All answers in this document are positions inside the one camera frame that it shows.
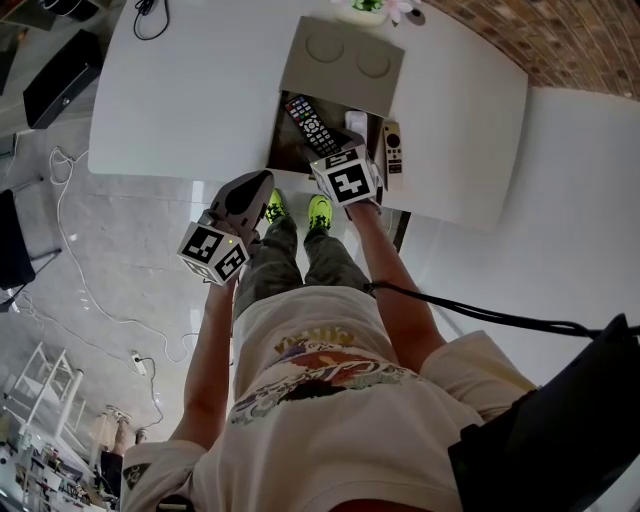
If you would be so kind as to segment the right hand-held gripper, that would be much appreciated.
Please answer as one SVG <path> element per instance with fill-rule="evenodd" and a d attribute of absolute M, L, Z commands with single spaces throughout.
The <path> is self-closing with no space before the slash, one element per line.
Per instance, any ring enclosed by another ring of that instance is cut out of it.
<path fill-rule="evenodd" d="M 342 141 L 343 151 L 324 158 L 307 145 L 299 146 L 297 151 L 310 166 L 319 190 L 333 203 L 347 206 L 364 201 L 380 206 L 384 185 L 365 146 L 367 140 L 343 129 Z"/>

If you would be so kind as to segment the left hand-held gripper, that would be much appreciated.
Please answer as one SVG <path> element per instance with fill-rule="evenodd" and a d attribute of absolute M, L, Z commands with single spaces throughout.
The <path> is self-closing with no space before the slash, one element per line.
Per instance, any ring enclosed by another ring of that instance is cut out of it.
<path fill-rule="evenodd" d="M 224 286 L 249 262 L 248 247 L 256 235 L 252 230 L 265 217 L 273 190 L 274 176 L 268 170 L 244 174 L 222 186 L 211 210 L 234 224 L 203 211 L 199 221 L 189 223 L 177 256 L 205 282 Z"/>

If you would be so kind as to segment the black remote control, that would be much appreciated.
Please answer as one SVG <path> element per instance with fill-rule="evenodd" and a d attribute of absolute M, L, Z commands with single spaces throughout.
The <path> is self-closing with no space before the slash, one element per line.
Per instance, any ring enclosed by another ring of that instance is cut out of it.
<path fill-rule="evenodd" d="M 306 145 L 319 157 L 327 157 L 342 150 L 344 136 L 328 128 L 314 106 L 303 95 L 295 96 L 284 104 L 290 119 L 302 134 Z"/>

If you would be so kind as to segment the white remote control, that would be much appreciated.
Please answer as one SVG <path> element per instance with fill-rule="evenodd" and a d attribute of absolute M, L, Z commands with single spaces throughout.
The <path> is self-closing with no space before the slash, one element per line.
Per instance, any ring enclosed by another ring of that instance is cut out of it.
<path fill-rule="evenodd" d="M 363 140 L 368 138 L 368 115 L 359 110 L 350 110 L 344 116 L 345 128 L 358 134 Z"/>

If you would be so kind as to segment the gold remote control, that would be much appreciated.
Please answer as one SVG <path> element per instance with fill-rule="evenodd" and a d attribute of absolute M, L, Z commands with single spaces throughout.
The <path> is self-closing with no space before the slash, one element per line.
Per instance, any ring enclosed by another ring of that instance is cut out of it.
<path fill-rule="evenodd" d="M 403 151 L 399 124 L 386 120 L 382 127 L 386 182 L 388 191 L 401 190 L 403 187 Z"/>

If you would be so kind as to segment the grey storage box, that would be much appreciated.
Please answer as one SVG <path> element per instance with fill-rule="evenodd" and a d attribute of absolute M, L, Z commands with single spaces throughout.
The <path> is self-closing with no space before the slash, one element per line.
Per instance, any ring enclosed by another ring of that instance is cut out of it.
<path fill-rule="evenodd" d="M 403 59 L 402 49 L 357 28 L 301 17 L 279 85 L 267 166 L 311 172 L 297 151 L 305 140 L 284 109 L 298 95 L 305 96 L 339 135 L 350 110 L 366 112 L 368 128 L 378 132 L 390 114 Z"/>

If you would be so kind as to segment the person's left forearm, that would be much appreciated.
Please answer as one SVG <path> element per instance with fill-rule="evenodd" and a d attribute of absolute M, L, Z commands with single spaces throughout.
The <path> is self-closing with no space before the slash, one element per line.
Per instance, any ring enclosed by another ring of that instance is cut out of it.
<path fill-rule="evenodd" d="M 184 388 L 184 411 L 171 438 L 209 450 L 224 429 L 229 392 L 236 281 L 212 285 Z"/>

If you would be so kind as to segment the black metal cash box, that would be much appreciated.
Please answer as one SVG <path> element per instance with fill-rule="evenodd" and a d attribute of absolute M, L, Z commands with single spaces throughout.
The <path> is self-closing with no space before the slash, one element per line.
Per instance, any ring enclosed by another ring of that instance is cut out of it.
<path fill-rule="evenodd" d="M 79 30 L 23 91 L 27 125 L 46 129 L 101 74 L 98 36 Z"/>

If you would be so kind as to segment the person's left neon shoe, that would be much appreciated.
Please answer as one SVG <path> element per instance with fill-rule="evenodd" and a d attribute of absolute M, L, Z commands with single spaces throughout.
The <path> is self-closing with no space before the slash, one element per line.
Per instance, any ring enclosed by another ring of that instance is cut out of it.
<path fill-rule="evenodd" d="M 267 204 L 265 218 L 267 219 L 269 224 L 273 224 L 279 218 L 287 217 L 288 215 L 289 213 L 285 208 L 283 199 L 279 191 L 277 189 L 273 189 L 269 202 Z"/>

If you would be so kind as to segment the person's neon shoe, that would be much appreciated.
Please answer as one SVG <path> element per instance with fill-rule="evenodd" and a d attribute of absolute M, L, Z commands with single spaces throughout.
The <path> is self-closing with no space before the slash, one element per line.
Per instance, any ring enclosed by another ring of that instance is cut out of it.
<path fill-rule="evenodd" d="M 279 218 L 287 217 L 288 215 L 289 213 L 285 208 L 283 199 L 279 191 L 277 189 L 273 189 L 269 202 L 267 204 L 265 218 L 267 219 L 269 224 L 273 224 Z"/>
<path fill-rule="evenodd" d="M 324 195 L 314 195 L 308 207 L 309 229 L 329 230 L 332 225 L 333 209 L 331 201 Z"/>

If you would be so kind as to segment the potted pink flowers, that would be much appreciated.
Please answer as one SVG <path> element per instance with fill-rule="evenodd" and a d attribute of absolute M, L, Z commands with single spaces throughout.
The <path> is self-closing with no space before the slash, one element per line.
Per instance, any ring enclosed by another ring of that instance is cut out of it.
<path fill-rule="evenodd" d="M 418 8 L 422 0 L 330 0 L 337 19 L 362 27 L 378 27 L 389 22 L 423 26 L 424 13 Z"/>

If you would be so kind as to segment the black bottle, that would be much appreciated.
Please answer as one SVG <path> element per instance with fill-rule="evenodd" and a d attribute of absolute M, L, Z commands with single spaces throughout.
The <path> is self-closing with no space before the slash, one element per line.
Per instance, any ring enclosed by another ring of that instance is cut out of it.
<path fill-rule="evenodd" d="M 78 22 L 84 22 L 93 17 L 99 7 L 90 0 L 42 0 L 45 10 L 62 17 L 68 17 Z"/>

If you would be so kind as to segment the person's white printed T-shirt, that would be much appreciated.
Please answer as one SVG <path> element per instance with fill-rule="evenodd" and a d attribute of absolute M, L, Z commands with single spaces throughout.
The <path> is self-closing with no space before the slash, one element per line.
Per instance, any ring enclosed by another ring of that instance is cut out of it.
<path fill-rule="evenodd" d="M 484 332 L 402 367 L 375 300 L 342 286 L 255 302 L 235 321 L 235 404 L 210 449 L 125 456 L 122 512 L 172 495 L 205 512 L 329 512 L 354 500 L 461 512 L 449 448 L 532 389 Z"/>

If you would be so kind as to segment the white metal rack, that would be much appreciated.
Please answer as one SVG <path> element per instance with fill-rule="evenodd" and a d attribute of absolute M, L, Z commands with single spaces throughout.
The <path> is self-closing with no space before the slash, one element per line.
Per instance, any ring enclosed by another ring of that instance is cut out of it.
<path fill-rule="evenodd" d="M 5 394 L 3 408 L 20 424 L 20 433 L 35 430 L 83 453 L 79 437 L 86 400 L 79 395 L 84 372 L 69 363 L 66 350 L 51 359 L 40 342 Z"/>

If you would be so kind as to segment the grey wooden shelf unit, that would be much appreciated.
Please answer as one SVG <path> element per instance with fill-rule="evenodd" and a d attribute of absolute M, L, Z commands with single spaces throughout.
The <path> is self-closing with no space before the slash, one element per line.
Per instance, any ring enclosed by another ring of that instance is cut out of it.
<path fill-rule="evenodd" d="M 106 13 L 113 8 L 121 7 L 125 2 L 125 0 L 90 1 L 99 7 L 99 11 L 94 16 Z M 62 18 L 73 20 L 68 17 L 57 16 L 45 10 L 42 0 L 0 0 L 0 24 L 49 32 L 55 22 Z"/>

